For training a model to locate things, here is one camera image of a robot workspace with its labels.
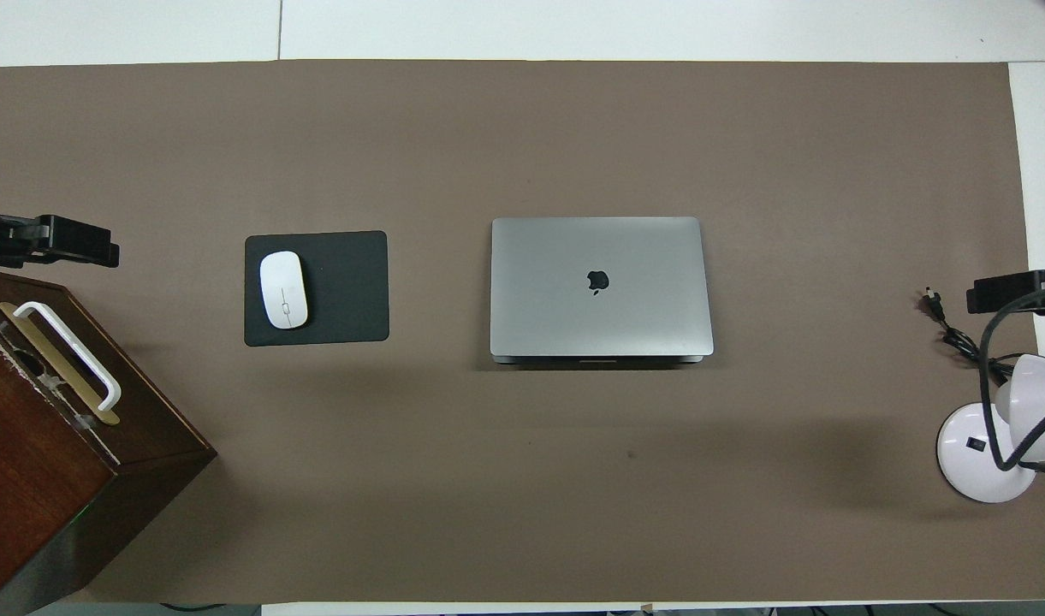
lamp shade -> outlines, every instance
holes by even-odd
[[[1013,379],[996,394],[995,408],[1008,424],[1013,448],[1019,448],[1020,441],[1045,417],[1045,358],[1020,356],[1013,368]],[[1028,463],[1045,461],[1045,433],[1022,460]]]

computer mouse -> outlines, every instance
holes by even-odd
[[[288,250],[273,252],[259,261],[259,289],[268,320],[280,330],[304,326],[309,318],[302,277],[302,260]]]

white desk lamp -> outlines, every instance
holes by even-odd
[[[1045,358],[1021,355],[1012,379],[991,402],[991,336],[1000,321],[1045,299],[1045,289],[1006,303],[982,333],[977,363],[981,402],[940,426],[937,461],[959,494],[984,503],[1015,499],[1045,473]],[[1007,458],[1002,451],[1012,452]]]

box handle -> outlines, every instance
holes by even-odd
[[[103,417],[100,416],[102,413],[107,413],[109,416],[114,417],[115,413],[111,413],[111,407],[114,407],[116,402],[119,402],[119,396],[122,394],[119,382],[116,382],[114,375],[109,373],[107,368],[103,367],[103,364],[96,359],[96,356],[92,355],[92,351],[89,350],[83,342],[80,342],[71,328],[69,328],[69,326],[62,321],[60,316],[57,316],[53,309],[49,305],[40,303],[40,301],[26,301],[26,303],[22,303],[17,311],[13,312],[13,316],[17,317],[17,319],[26,319],[32,311],[40,313],[42,318],[46,319],[46,322],[54,328],[54,332],[57,332],[57,335],[62,337],[62,340],[65,340],[65,343],[69,344],[69,348],[73,348],[73,352],[80,358],[80,361],[88,366],[88,369],[92,370],[92,373],[96,374],[96,379],[99,379],[100,383],[103,383],[103,386],[107,387],[108,394],[104,395],[103,401],[99,402],[99,405],[97,405],[94,410],[98,411],[97,416],[99,416],[101,420],[103,420]],[[104,424],[109,424],[109,421],[104,420]],[[119,424],[118,417],[115,417],[115,424]]]

laptop lid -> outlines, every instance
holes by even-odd
[[[490,342],[500,363],[713,353],[701,225],[496,219]]]

